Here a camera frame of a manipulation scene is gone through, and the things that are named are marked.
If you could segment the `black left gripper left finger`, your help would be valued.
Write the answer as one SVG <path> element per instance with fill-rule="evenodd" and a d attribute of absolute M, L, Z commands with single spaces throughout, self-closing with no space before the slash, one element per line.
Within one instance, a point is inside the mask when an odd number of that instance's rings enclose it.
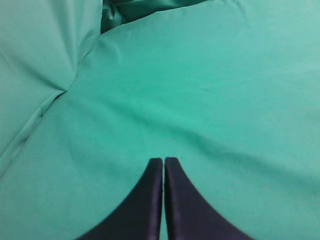
<path fill-rule="evenodd" d="M 163 161 L 151 158 L 119 206 L 80 240 L 158 240 L 163 205 Z"/>

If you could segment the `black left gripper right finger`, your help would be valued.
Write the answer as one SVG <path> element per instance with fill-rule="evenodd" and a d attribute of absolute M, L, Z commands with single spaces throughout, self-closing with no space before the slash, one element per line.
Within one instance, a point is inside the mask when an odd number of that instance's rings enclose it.
<path fill-rule="evenodd" d="M 164 208 L 169 240 L 250 240 L 199 193 L 176 157 L 164 164 Z"/>

